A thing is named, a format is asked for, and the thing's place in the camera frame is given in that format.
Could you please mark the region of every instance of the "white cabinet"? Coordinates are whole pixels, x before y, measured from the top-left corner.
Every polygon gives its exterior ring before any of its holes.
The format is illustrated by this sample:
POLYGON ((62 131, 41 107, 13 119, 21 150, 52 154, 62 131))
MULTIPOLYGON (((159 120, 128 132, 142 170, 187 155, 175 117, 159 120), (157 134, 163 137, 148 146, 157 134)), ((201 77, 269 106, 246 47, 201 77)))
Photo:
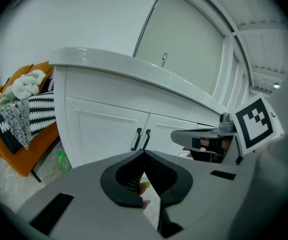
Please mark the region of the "white cabinet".
POLYGON ((140 143, 139 148, 143 148, 148 138, 146 134, 149 132, 149 141, 146 150, 160 151, 166 154, 177 156, 183 147, 171 140, 171 133, 177 130, 196 129, 198 124, 195 122, 179 120, 167 116, 149 114, 140 143))
POLYGON ((72 153, 68 159, 73 167, 127 153, 135 147, 177 156, 182 146, 171 140, 175 130, 195 129, 195 122, 149 114, 128 108, 65 98, 66 125, 72 153))
POLYGON ((149 114, 66 97, 66 124, 76 166, 130 152, 149 114))

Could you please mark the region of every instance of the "black slot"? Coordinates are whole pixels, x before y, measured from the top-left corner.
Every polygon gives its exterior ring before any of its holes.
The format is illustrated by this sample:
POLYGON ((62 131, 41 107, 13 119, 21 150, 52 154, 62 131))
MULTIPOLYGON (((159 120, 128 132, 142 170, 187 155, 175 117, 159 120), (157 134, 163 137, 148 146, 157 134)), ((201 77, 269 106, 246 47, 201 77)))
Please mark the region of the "black slot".
POLYGON ((211 153, 210 152, 198 152, 194 150, 189 150, 192 158, 196 161, 202 161, 202 162, 209 162, 211 159, 211 153))
POLYGON ((59 193, 37 216, 30 225, 41 233, 48 235, 64 211, 73 200, 69 194, 59 193))
POLYGON ((221 177, 223 179, 231 180, 231 181, 233 181, 236 176, 236 174, 225 172, 225 171, 220 171, 220 170, 214 170, 210 174, 217 176, 217 177, 221 177))
POLYGON ((242 162, 242 160, 243 160, 243 157, 242 156, 238 156, 238 158, 235 160, 235 163, 237 164, 237 165, 239 165, 241 162, 242 162))
POLYGON ((189 171, 149 150, 139 150, 106 168, 100 177, 100 185, 117 205, 142 208, 143 200, 138 193, 144 172, 160 197, 157 231, 163 237, 169 237, 183 228, 170 221, 165 208, 180 203, 190 191, 193 177, 189 171))
POLYGON ((200 138, 192 138, 192 148, 200 149, 201 148, 201 139, 200 138))

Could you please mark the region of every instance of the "orange sofa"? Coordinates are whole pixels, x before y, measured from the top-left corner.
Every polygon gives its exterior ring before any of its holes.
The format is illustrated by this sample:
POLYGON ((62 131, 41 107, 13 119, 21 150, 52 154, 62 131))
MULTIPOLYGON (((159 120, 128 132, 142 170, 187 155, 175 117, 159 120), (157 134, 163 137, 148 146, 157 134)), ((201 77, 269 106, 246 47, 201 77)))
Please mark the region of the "orange sofa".
POLYGON ((22 147, 16 154, 12 154, 8 147, 0 138, 0 156, 11 166, 19 175, 27 177, 30 173, 41 182, 34 166, 40 157, 45 153, 48 147, 59 137, 56 122, 43 129, 29 143, 29 149, 22 147))

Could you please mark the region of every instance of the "cabinet handle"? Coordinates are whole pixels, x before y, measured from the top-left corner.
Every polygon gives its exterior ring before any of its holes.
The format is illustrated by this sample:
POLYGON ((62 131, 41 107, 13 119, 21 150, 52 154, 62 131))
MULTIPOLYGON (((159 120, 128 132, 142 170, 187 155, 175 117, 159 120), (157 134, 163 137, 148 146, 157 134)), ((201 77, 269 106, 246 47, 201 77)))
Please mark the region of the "cabinet handle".
POLYGON ((164 68, 164 64, 165 64, 167 58, 168 58, 168 54, 167 54, 167 52, 165 52, 163 57, 162 57, 162 65, 160 66, 161 68, 164 68))
POLYGON ((145 143, 144 143, 144 146, 143 146, 143 150, 145 150, 145 149, 146 149, 146 146, 149 144, 150 133, 151 133, 151 130, 150 130, 150 129, 147 129, 147 130, 146 130, 147 138, 146 138, 146 140, 145 140, 145 143))
POLYGON ((137 139, 135 142, 135 146, 130 149, 131 151, 134 151, 138 148, 138 145, 139 145, 139 142, 141 139, 141 131, 142 131, 142 128, 137 128, 136 132, 137 132, 138 136, 137 136, 137 139))

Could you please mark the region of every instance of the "cabinet door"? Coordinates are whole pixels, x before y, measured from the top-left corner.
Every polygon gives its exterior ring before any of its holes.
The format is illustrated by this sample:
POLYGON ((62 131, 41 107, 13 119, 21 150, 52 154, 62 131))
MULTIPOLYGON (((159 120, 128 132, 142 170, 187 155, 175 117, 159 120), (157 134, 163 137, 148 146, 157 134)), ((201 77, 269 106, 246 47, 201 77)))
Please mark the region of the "cabinet door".
POLYGON ((171 140, 171 133, 177 130, 196 129, 198 124, 195 122, 179 120, 157 114, 149 114, 145 129, 140 141, 142 149, 147 139, 146 131, 150 130, 150 137, 146 150, 160 151, 166 154, 177 156, 183 146, 174 143, 171 140))
POLYGON ((66 123, 78 166, 130 152, 148 113, 66 97, 66 123))
POLYGON ((158 0, 135 56, 163 65, 212 96, 222 52, 223 36, 203 13, 185 0, 158 0))

